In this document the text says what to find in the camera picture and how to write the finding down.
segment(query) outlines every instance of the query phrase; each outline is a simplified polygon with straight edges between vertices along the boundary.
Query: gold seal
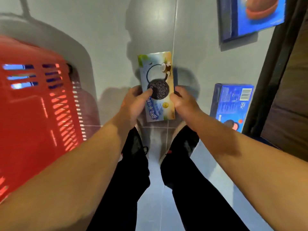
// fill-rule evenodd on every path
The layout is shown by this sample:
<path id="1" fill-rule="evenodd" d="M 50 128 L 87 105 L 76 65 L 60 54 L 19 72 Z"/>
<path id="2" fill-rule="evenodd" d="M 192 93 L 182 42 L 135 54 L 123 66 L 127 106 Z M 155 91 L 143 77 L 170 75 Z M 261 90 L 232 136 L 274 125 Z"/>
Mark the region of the gold seal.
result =
<path id="1" fill-rule="evenodd" d="M 163 107 L 166 109 L 169 107 L 169 104 L 167 102 L 163 103 Z"/>

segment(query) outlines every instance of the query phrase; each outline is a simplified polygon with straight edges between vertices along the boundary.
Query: red basket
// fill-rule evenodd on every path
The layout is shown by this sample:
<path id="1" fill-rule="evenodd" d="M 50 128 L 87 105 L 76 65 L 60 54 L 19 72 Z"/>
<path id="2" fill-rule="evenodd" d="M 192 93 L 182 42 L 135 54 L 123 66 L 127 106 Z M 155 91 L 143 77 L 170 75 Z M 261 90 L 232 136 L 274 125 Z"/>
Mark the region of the red basket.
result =
<path id="1" fill-rule="evenodd" d="M 0 201 L 83 142 L 66 61 L 0 36 Z"/>

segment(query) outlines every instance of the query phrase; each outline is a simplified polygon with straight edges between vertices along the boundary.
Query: green leaf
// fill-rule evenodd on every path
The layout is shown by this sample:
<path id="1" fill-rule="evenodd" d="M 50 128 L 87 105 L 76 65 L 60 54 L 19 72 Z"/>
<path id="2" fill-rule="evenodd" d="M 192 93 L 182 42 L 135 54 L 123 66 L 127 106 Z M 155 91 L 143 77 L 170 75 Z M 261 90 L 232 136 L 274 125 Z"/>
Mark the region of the green leaf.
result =
<path id="1" fill-rule="evenodd" d="M 147 55 L 141 54 L 138 56 L 138 64 L 139 67 L 143 67 L 143 62 L 142 61 L 146 61 L 149 60 L 149 57 Z"/>

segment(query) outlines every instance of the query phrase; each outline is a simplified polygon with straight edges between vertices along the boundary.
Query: foot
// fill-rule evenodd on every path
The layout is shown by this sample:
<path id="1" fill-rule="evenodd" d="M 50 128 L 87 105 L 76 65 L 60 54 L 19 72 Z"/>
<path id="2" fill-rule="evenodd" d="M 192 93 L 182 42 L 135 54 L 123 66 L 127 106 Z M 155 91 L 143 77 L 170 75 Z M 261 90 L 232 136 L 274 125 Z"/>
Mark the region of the foot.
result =
<path id="1" fill-rule="evenodd" d="M 160 159 L 160 170 L 164 184 L 173 189 L 182 174 L 188 170 L 187 164 L 190 156 L 199 142 L 199 136 L 191 130 L 185 122 L 182 122 L 172 137 L 170 149 Z"/>
<path id="2" fill-rule="evenodd" d="M 148 147 L 142 145 L 140 131 L 138 131 L 138 126 L 136 125 L 129 131 L 126 138 L 122 149 L 123 159 L 134 159 L 138 155 L 147 155 L 147 153 Z"/>

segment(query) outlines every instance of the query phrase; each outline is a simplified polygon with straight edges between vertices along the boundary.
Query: black pants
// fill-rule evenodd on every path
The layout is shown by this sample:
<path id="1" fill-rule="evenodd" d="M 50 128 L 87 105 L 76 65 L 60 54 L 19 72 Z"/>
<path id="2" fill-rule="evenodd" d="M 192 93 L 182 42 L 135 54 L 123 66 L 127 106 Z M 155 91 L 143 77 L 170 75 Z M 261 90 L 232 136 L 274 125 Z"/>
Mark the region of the black pants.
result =
<path id="1" fill-rule="evenodd" d="M 190 158 L 166 157 L 161 174 L 165 184 L 172 181 L 172 194 L 185 230 L 248 230 Z M 87 231 L 135 230 L 137 202 L 150 186 L 148 176 L 145 155 L 120 161 Z"/>

